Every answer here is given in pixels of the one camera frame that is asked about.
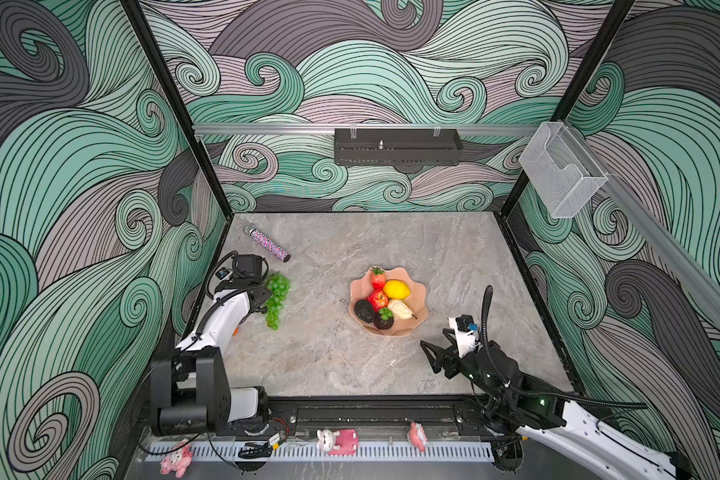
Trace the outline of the dark brown fake fruit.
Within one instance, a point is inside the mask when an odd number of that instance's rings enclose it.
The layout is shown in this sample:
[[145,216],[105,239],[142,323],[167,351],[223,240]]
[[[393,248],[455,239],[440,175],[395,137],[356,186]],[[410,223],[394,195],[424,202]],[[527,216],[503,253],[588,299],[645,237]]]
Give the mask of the dark brown fake fruit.
[[375,314],[373,325],[377,330],[390,329],[394,324],[394,313],[387,307],[383,307]]

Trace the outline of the red fake strawberry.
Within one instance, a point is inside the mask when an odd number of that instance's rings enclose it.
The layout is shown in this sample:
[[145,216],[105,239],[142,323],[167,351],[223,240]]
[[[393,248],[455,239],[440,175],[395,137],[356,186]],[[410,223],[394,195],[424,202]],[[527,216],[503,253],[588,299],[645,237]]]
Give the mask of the red fake strawberry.
[[385,271],[377,266],[371,268],[370,283],[374,291],[382,290],[386,284]]

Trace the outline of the dark fake avocado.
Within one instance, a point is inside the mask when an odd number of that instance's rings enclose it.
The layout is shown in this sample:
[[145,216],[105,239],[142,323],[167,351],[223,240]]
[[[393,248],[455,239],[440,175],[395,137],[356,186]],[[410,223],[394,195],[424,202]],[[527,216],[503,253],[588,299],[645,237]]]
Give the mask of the dark fake avocado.
[[358,300],[353,307],[354,315],[364,323],[373,323],[376,319],[376,311],[367,299]]

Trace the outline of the yellow fake lemon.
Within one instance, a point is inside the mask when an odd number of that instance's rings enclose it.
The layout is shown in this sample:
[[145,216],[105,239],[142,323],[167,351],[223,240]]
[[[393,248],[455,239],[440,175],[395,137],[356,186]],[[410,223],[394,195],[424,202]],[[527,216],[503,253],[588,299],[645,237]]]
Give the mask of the yellow fake lemon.
[[388,299],[405,300],[411,294],[410,287],[401,280],[387,280],[382,288]]

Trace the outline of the red fake apple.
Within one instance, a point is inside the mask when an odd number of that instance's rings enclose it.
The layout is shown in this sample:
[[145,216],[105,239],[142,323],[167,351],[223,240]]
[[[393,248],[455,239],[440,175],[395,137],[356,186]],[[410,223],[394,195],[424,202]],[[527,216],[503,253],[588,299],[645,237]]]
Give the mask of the red fake apple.
[[376,312],[386,308],[389,302],[389,299],[383,290],[375,290],[367,297],[367,300]]

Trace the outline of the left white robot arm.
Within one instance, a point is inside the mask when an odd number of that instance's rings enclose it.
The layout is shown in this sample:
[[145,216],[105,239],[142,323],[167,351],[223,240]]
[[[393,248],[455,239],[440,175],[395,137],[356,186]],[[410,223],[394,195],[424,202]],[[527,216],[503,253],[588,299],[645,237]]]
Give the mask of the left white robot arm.
[[252,314],[265,310],[266,260],[232,251],[205,281],[207,311],[175,349],[148,370],[149,420],[155,436],[244,433],[270,421],[264,388],[232,387],[225,368],[231,339]]

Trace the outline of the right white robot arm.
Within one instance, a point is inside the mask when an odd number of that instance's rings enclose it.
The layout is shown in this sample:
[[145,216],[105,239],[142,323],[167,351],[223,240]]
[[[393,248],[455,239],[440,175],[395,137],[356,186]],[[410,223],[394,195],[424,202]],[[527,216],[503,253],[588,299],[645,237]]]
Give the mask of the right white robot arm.
[[435,374],[469,381],[472,397],[457,417],[483,429],[494,458],[513,471],[522,462],[521,443],[543,444],[605,479],[690,479],[693,467],[680,452],[664,453],[609,425],[618,413],[642,410],[644,403],[619,403],[566,394],[530,374],[494,341],[461,356],[456,340],[448,347],[422,341]]

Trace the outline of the pale fake pear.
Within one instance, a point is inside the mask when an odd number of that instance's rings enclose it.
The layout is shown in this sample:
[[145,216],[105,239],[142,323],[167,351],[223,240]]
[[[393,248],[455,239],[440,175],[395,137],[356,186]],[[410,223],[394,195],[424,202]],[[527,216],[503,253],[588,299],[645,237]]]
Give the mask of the pale fake pear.
[[388,302],[387,308],[394,313],[394,318],[396,320],[409,320],[416,318],[414,311],[400,299],[391,299]]

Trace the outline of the pink wavy fruit bowl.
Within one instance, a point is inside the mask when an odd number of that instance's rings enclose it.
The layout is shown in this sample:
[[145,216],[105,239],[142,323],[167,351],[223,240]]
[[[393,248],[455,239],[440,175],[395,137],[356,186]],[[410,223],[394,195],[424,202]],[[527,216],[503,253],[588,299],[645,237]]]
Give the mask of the pink wavy fruit bowl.
[[408,336],[429,316],[426,287],[402,267],[371,267],[350,283],[349,292],[350,316],[372,335]]

